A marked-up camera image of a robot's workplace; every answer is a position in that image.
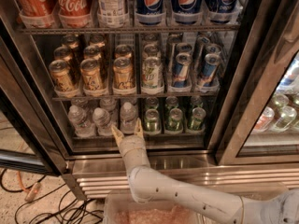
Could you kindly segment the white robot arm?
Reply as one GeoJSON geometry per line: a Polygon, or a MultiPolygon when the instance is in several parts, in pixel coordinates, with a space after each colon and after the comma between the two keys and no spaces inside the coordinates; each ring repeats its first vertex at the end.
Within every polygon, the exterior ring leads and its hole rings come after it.
{"type": "Polygon", "coordinates": [[[172,200],[220,224],[299,224],[299,190],[286,191],[269,201],[195,186],[152,169],[145,147],[141,121],[132,135],[111,127],[126,168],[133,199],[146,203],[172,200]]]}

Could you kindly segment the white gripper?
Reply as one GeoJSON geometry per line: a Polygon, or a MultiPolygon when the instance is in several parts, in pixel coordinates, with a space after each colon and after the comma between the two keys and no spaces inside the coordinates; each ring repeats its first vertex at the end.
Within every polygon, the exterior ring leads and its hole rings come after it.
{"type": "Polygon", "coordinates": [[[111,131],[124,161],[127,174],[130,174],[137,166],[150,167],[140,118],[136,119],[134,135],[124,137],[124,134],[114,124],[111,125],[111,131]]]}

